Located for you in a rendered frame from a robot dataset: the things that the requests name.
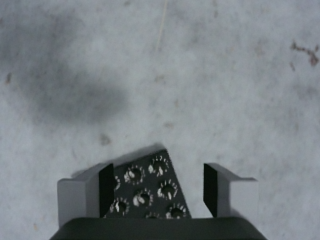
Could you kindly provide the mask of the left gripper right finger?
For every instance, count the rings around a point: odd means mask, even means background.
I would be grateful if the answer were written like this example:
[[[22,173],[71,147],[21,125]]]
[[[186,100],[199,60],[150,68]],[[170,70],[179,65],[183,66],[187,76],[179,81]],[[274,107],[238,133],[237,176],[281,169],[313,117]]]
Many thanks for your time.
[[[203,202],[213,217],[244,218],[258,229],[259,181],[203,163]]]

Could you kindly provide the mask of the black knob panel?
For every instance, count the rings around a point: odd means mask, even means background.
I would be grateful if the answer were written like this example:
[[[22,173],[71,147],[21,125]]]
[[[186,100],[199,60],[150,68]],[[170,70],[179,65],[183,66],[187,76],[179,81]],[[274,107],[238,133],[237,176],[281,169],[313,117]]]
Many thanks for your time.
[[[114,189],[104,218],[191,218],[166,150],[115,168]]]

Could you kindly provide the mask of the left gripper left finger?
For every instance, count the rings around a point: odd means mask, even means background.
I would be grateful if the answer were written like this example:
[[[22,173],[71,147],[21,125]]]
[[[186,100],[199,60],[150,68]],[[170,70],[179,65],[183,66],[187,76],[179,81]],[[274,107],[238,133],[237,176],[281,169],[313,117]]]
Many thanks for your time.
[[[74,218],[104,218],[113,202],[113,163],[100,163],[76,178],[58,180],[58,230]]]

